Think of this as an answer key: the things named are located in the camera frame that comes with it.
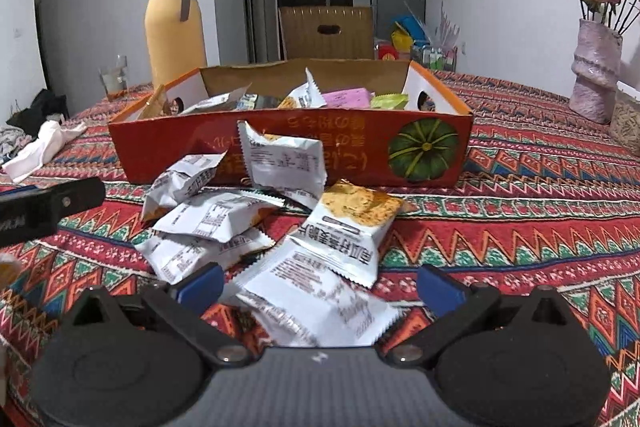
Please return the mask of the large white packet front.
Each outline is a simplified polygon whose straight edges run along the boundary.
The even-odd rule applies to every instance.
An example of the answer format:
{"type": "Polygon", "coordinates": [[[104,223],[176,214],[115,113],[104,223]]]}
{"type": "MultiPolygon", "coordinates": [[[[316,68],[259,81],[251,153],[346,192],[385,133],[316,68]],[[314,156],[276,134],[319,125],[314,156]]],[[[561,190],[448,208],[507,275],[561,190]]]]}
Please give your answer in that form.
{"type": "Polygon", "coordinates": [[[400,319],[390,303],[352,288],[292,239],[226,283],[221,301],[250,310],[281,347],[368,347],[400,319]]]}

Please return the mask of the white snack packet pile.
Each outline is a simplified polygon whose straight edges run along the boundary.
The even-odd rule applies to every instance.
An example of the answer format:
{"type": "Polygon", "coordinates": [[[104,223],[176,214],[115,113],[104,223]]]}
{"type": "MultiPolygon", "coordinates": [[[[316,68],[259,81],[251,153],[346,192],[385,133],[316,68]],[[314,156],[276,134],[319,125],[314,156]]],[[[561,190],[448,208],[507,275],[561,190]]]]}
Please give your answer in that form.
{"type": "Polygon", "coordinates": [[[216,170],[227,153],[186,155],[168,167],[146,192],[141,220],[160,219],[170,210],[198,193],[214,179],[216,170]]]}

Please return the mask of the orange white cracker packet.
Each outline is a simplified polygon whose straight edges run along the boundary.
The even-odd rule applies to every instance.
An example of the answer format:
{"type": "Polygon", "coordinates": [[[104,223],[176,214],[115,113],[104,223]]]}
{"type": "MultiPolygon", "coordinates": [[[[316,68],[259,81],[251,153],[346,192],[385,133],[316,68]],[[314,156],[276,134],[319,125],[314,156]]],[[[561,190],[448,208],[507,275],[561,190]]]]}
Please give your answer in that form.
{"type": "Polygon", "coordinates": [[[372,188],[336,182],[293,234],[329,268],[365,288],[378,279],[378,250],[402,207],[402,199],[372,188]]]}

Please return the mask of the white crumpled cloth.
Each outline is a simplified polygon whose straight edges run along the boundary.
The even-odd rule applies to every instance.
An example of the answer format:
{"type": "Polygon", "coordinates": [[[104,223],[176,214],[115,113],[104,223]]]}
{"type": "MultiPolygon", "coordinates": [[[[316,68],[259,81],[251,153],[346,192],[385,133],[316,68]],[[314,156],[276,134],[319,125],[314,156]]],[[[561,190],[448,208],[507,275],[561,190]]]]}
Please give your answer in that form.
{"type": "Polygon", "coordinates": [[[47,120],[40,127],[35,141],[6,162],[2,170],[14,183],[20,183],[46,165],[68,142],[87,130],[84,122],[73,128],[64,128],[57,121],[47,120]]]}

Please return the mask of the patterned red tablecloth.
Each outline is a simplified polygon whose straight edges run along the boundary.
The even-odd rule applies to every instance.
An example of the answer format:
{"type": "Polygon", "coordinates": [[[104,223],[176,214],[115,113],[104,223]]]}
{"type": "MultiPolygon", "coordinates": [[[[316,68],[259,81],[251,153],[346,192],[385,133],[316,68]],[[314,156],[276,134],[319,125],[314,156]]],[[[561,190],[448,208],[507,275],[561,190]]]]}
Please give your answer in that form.
{"type": "MultiPolygon", "coordinates": [[[[639,421],[639,161],[605,127],[576,116],[562,96],[520,84],[447,74],[446,85],[474,115],[468,158],[450,190],[412,188],[381,248],[376,295],[405,320],[390,348],[431,323],[416,301],[416,269],[429,263],[465,283],[506,294],[554,286],[606,363],[611,391],[602,426],[639,421]]],[[[154,279],[137,246],[148,237],[144,187],[129,184],[108,122],[146,95],[137,87],[77,115],[87,129],[32,184],[99,176],[104,204],[66,218],[58,233],[11,248],[23,265],[1,294],[1,387],[6,426],[35,426],[30,367],[60,316],[88,287],[132,295],[154,279]]]]}

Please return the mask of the glass cup with straw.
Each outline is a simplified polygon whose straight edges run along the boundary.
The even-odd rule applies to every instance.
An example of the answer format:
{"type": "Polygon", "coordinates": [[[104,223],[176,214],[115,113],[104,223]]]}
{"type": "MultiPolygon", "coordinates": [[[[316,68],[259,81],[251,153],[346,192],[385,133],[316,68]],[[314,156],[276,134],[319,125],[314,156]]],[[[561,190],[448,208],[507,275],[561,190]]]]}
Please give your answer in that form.
{"type": "Polygon", "coordinates": [[[124,96],[128,92],[128,61],[126,55],[118,54],[113,67],[100,67],[99,78],[108,101],[124,96]]]}

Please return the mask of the red orange cardboard snack box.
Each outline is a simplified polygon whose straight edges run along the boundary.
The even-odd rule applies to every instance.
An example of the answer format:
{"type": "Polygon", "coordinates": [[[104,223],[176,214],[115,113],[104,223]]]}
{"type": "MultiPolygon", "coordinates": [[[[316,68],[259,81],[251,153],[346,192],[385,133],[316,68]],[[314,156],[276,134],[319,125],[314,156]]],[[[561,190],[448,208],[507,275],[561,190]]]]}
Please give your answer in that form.
{"type": "Polygon", "coordinates": [[[298,58],[188,72],[108,130],[132,183],[217,154],[218,184],[319,193],[338,180],[450,187],[472,124],[469,106],[419,64],[298,58]]]}

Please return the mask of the green snack packet in box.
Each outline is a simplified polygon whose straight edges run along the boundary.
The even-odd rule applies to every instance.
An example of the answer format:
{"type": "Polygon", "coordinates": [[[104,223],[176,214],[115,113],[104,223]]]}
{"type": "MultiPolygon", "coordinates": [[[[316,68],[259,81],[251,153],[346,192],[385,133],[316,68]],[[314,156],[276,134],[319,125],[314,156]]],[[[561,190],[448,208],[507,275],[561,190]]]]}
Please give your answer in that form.
{"type": "Polygon", "coordinates": [[[404,110],[408,102],[409,97],[405,93],[389,93],[375,95],[370,102],[370,107],[384,110],[404,110]]]}

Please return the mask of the pink snack packet in box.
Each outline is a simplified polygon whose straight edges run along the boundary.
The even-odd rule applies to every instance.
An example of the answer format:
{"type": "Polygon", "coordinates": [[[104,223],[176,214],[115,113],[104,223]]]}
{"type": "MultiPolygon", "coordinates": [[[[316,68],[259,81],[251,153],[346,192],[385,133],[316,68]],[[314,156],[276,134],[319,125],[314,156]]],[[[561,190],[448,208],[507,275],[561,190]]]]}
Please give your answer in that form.
{"type": "Polygon", "coordinates": [[[369,108],[374,94],[366,88],[350,88],[322,94],[326,106],[333,108],[369,108]]]}

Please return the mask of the yellow thermos jug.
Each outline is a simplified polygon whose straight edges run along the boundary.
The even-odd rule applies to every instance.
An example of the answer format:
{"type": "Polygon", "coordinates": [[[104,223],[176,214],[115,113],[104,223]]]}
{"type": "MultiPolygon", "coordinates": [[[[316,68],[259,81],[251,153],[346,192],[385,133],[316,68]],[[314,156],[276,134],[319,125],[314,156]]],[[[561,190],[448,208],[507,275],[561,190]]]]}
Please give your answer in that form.
{"type": "Polygon", "coordinates": [[[148,0],[144,31],[155,88],[206,66],[198,0],[148,0]]]}

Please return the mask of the woven tissue box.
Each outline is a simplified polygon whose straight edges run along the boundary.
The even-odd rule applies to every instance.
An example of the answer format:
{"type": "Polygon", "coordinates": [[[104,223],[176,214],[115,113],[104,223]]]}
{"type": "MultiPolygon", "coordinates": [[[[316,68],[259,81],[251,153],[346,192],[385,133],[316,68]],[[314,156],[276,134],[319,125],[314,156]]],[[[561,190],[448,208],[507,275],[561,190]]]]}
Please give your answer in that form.
{"type": "Polygon", "coordinates": [[[634,156],[640,155],[640,93],[628,84],[616,84],[610,135],[634,156]]]}

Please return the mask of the pink textured vase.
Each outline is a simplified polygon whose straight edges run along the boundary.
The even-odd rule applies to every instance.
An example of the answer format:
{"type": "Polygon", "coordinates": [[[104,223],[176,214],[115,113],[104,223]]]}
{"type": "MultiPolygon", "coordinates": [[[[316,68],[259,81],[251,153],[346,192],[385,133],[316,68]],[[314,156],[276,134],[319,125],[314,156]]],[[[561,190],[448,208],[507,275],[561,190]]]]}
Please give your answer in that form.
{"type": "Polygon", "coordinates": [[[580,20],[572,72],[570,109],[597,124],[611,121],[620,79],[623,37],[594,20],[580,20]]]}

